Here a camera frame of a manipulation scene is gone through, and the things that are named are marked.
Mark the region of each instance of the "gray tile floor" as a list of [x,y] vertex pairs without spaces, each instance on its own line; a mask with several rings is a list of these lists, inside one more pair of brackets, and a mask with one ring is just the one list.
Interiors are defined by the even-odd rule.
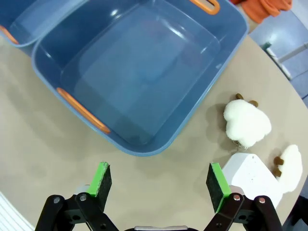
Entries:
[[[288,11],[282,12],[276,18],[267,18],[250,36],[259,45],[266,42],[271,43],[271,50],[277,57],[281,57],[307,42],[308,30],[292,11]],[[308,50],[283,62],[283,65],[293,77],[290,83],[308,107]],[[308,198],[308,180],[305,182],[301,195]],[[283,230],[308,231],[308,226],[300,220],[294,227],[291,227],[287,220]]]

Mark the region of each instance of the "white ribbed object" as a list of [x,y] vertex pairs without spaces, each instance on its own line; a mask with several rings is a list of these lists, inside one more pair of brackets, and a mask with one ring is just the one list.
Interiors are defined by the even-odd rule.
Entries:
[[33,231],[34,227],[0,192],[0,231]]

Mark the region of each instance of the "orange handle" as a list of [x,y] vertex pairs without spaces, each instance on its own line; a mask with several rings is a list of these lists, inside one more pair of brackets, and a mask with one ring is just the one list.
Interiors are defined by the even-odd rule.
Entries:
[[9,40],[10,40],[12,43],[14,43],[14,44],[16,44],[16,45],[19,44],[19,42],[10,34],[10,32],[9,32],[5,27],[3,27],[3,26],[0,25],[0,31],[2,31],[2,32],[5,34],[5,36],[8,37]]
[[[190,0],[190,1],[210,15],[215,15],[220,10],[220,4],[216,0]],[[206,6],[204,1],[208,1],[210,4],[214,6],[214,8],[211,9],[210,7]]]
[[84,106],[82,106],[77,100],[75,100],[69,93],[67,93],[62,88],[57,88],[57,92],[72,106],[74,107],[82,116],[84,116],[88,121],[90,121],[99,130],[109,134],[110,130],[106,127],[100,120],[98,120],[94,115],[92,115]]

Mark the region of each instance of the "brown plush foot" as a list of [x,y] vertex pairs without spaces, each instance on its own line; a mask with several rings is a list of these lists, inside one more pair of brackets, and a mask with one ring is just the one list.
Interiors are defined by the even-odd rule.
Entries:
[[235,95],[235,97],[236,97],[237,100],[243,100],[244,99],[244,97],[240,93],[237,93]]
[[281,177],[282,172],[276,167],[273,171],[273,175],[276,177]]
[[258,102],[255,101],[255,100],[251,100],[251,101],[249,101],[249,103],[252,104],[252,105],[255,106],[255,107],[258,107],[258,106],[259,106]]
[[274,164],[275,165],[283,165],[284,160],[282,160],[279,156],[274,158]]

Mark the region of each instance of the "blue plastic bin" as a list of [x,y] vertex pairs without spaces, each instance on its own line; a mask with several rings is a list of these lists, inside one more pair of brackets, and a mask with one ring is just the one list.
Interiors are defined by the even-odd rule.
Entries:
[[1,0],[0,34],[31,54],[33,44],[86,0]]
[[33,67],[67,107],[120,150],[160,153],[248,30],[228,1],[219,0],[215,15],[192,1],[90,0],[35,45]]

